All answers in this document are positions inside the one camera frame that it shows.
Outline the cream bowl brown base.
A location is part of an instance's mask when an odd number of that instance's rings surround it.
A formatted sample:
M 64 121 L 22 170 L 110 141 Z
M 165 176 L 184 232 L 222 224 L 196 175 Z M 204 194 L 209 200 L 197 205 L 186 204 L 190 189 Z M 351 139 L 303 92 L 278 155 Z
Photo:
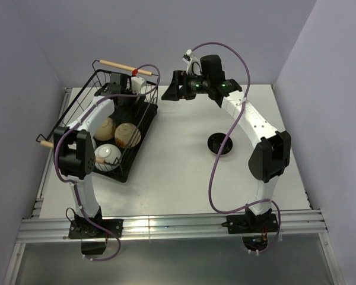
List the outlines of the cream bowl brown base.
M 115 142 L 118 147 L 132 148 L 141 141 L 140 130 L 132 123 L 122 123 L 115 130 Z

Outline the white ceramic bowl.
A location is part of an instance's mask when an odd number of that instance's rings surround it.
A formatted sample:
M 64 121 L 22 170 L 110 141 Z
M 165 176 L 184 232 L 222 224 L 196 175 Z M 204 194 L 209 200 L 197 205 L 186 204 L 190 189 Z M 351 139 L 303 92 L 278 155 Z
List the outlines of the white ceramic bowl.
M 96 163 L 97 170 L 109 172 L 118 168 L 120 163 L 121 151 L 112 144 L 102 144 L 95 149 L 96 157 L 105 160 L 105 164 Z

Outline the beige bowl black inside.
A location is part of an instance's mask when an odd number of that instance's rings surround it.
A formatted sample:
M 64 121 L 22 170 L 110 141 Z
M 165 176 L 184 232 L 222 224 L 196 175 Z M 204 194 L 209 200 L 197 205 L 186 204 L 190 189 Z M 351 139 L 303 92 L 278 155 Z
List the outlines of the beige bowl black inside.
M 210 150 L 211 153 L 213 154 L 218 154 L 219 149 L 221 148 L 221 145 L 224 141 L 224 138 L 226 137 L 226 134 L 222 132 L 217 132 L 214 134 L 211 134 L 207 140 L 207 147 Z M 228 153 L 230 153 L 233 149 L 233 141 L 229 137 L 227 141 L 225 142 L 225 145 L 222 149 L 221 156 L 226 156 Z

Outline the pale blue white bowl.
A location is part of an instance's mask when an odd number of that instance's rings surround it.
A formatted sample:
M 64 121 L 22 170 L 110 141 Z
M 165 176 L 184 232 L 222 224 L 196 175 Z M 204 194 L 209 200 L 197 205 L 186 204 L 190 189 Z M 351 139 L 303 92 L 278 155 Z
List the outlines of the pale blue white bowl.
M 92 145 L 93 145 L 94 154 L 96 154 L 96 153 L 95 153 L 95 150 L 96 150 L 96 148 L 97 148 L 97 143 L 96 143 L 96 141 L 95 141 L 94 138 L 91 138 L 91 142 L 92 142 Z

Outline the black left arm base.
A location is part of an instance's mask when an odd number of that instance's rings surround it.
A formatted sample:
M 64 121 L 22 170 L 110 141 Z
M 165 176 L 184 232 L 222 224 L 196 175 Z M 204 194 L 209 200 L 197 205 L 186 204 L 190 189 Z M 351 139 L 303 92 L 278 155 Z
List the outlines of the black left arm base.
M 122 235 L 122 219 L 104 219 L 95 221 L 95 223 L 113 232 L 117 237 L 121 237 Z M 106 239 L 109 238 L 109 236 L 107 232 L 98 229 L 80 216 L 71 222 L 68 233 L 68 239 L 81 241 L 82 254 L 93 257 L 104 253 L 107 247 Z

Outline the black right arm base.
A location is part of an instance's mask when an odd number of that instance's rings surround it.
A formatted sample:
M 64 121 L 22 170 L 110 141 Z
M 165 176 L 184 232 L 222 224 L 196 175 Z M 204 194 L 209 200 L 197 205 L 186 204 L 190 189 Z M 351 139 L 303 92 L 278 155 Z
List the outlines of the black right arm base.
M 279 229 L 278 220 L 271 212 L 255 216 L 252 212 L 230 215 L 221 224 L 230 235 L 241 234 L 243 245 L 251 251 L 262 251 L 269 245 L 268 234 Z

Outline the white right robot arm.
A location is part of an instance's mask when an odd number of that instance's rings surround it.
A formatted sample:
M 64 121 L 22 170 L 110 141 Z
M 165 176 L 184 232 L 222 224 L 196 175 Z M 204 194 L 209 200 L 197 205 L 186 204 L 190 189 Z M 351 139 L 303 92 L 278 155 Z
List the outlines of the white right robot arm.
M 207 94 L 245 132 L 253 147 L 248 168 L 257 183 L 247 203 L 245 225 L 256 232 L 265 225 L 265 217 L 271 213 L 276 183 L 290 163 L 291 136 L 272 126 L 247 100 L 240 84 L 225 77 L 218 55 L 198 59 L 192 50 L 188 50 L 183 60 L 186 69 L 174 71 L 162 100 L 193 100 L 198 94 Z

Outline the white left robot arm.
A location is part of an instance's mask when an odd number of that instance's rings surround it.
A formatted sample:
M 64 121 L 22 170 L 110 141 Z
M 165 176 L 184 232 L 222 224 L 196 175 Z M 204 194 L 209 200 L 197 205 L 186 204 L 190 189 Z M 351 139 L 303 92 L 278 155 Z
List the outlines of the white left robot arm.
M 140 76 L 115 74 L 115 82 L 98 89 L 89 105 L 72 123 L 53 132 L 54 167 L 59 180 L 67 183 L 75 201 L 74 226 L 90 237 L 104 230 L 92 172 L 97 163 L 92 139 L 105 119 L 115 112 L 116 99 L 137 99 L 146 81 Z

